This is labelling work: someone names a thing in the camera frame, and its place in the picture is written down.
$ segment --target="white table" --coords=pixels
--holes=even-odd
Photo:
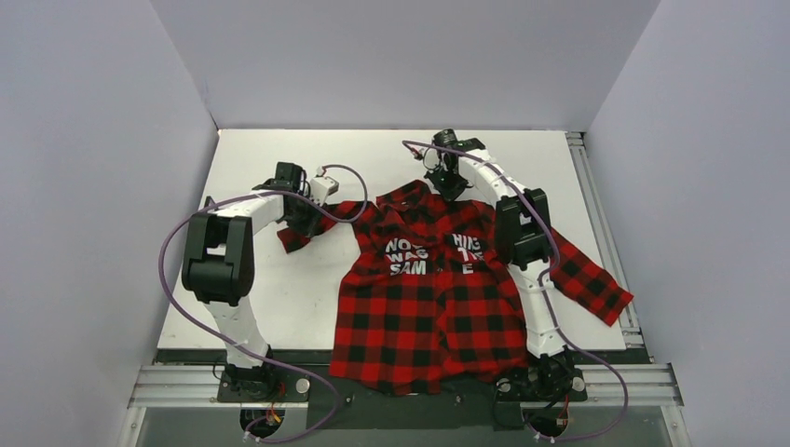
[[[203,197],[221,200],[245,194],[272,177],[278,161],[288,161],[310,175],[320,165],[349,165],[364,177],[373,198],[422,178],[425,169],[401,146],[401,140],[428,142],[434,132],[226,129]],[[458,130],[457,134],[460,139],[479,138],[510,176],[526,187],[542,188],[549,198],[552,226],[601,264],[563,132]],[[351,174],[333,170],[330,175],[341,183],[332,201],[362,198],[361,187]],[[468,198],[482,199],[476,191],[467,190],[459,200]],[[340,280],[360,254],[351,227],[339,224],[288,255],[275,235],[279,228],[264,228],[254,241],[256,276],[250,298],[261,334],[275,349],[332,349]],[[180,278],[174,294],[187,311],[216,329],[209,312],[184,289]],[[559,293],[552,301],[565,333],[579,346],[625,349],[619,323],[607,327]],[[171,305],[158,347],[214,349],[224,345],[189,323]]]

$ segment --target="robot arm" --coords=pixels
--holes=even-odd
[[[301,167],[278,163],[275,177],[253,188],[251,194],[262,190],[290,191],[321,206],[338,186],[337,181],[323,175],[322,169],[308,182]],[[269,345],[258,330],[248,296],[255,275],[252,237],[280,221],[312,236],[319,218],[320,214],[303,201],[280,195],[252,198],[192,216],[184,248],[182,282],[209,309],[219,332],[251,352],[270,357]],[[243,354],[234,345],[226,345],[226,349],[226,371],[232,378],[260,382],[267,376],[260,359]]]
[[[500,258],[510,263],[509,271],[521,297],[526,321],[526,347],[530,354],[540,359],[565,351],[565,342],[558,333],[552,315],[538,286],[538,275],[548,267],[551,247],[546,235],[521,203],[513,189],[503,182],[512,183],[530,201],[541,220],[551,225],[549,205],[540,189],[529,190],[512,177],[504,174],[496,160],[477,139],[459,141],[452,129],[437,133],[433,144],[467,153],[482,160],[452,154],[439,154],[437,150],[420,149],[416,157],[423,157],[429,172],[426,177],[434,188],[448,200],[455,200],[466,188],[477,189],[485,201],[496,210],[496,245]],[[544,287],[549,288],[547,280]]]

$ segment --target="metal frame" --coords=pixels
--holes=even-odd
[[[595,233],[595,241],[601,254],[601,262],[617,282],[627,289],[628,281],[622,270],[617,247],[615,247],[615,241],[609,229],[609,222],[601,206],[601,198],[598,196],[597,188],[595,188],[593,174],[590,171],[590,163],[587,160],[587,150],[584,148],[584,141],[578,132],[568,132],[565,134],[565,137],[571,158],[573,158],[574,168],[576,168],[576,174],[579,177],[579,186],[584,197],[584,204],[587,206],[587,213],[590,215],[590,224]],[[625,332],[639,332],[639,320],[636,317],[633,303],[629,304],[622,315],[620,315],[620,326]]]
[[[582,135],[578,132],[567,132],[566,138],[603,267],[619,284],[627,287],[614,238],[595,188]],[[627,347],[645,347],[633,304],[628,305],[620,316],[620,326]],[[614,366],[628,384],[630,405],[661,407],[672,445],[690,447],[691,442],[680,410],[683,400],[672,367],[666,364]],[[600,365],[578,367],[584,375],[589,399],[584,402],[574,402],[572,406],[616,407],[622,404],[622,390],[614,374]],[[222,370],[223,367],[216,367],[217,373]],[[214,375],[212,366],[143,366],[129,401],[129,410],[118,445],[133,447],[137,444],[147,408],[261,408],[269,405],[267,402],[218,402],[216,400],[218,386],[219,380]],[[522,403],[522,407],[525,408],[535,406],[541,404]],[[276,403],[275,407],[305,409],[307,402]]]
[[[617,377],[601,365],[579,365],[587,384],[588,400],[579,407],[616,407],[622,404]],[[216,367],[220,374],[222,366]],[[670,365],[619,365],[628,383],[630,405],[673,407],[683,400]],[[144,366],[131,393],[134,408],[265,408],[268,402],[227,403],[216,399],[220,381],[212,366]],[[545,402],[523,402],[522,407],[542,407]],[[275,408],[306,408],[307,402],[275,403]]]

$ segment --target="shirt sleeve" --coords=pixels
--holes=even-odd
[[[552,235],[560,250],[559,266],[552,271],[557,290],[609,326],[615,324],[633,295],[556,230]]]
[[[347,200],[345,202],[326,205],[325,209],[337,218],[350,219],[356,216],[358,212],[360,212],[362,203],[364,202],[361,201],[355,202],[355,201]],[[365,212],[360,217],[360,221],[365,220],[366,215],[371,212],[371,208],[373,207],[372,205],[373,205],[372,203],[368,202]],[[335,224],[337,224],[337,222],[326,216],[321,215],[321,218],[318,224],[316,225],[315,236],[326,233],[333,226],[335,226]],[[277,232],[277,237],[279,238],[279,241],[282,242],[282,247],[285,249],[286,253],[297,251],[310,242],[310,237],[301,235],[293,231],[291,228],[283,228],[279,230]]]

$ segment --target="gray wall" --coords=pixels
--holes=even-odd
[[[587,144],[698,447],[788,445],[790,3],[663,0]]]
[[[147,1],[0,3],[0,444],[116,442],[215,139]]]
[[[153,0],[220,128],[586,129],[659,0]]]

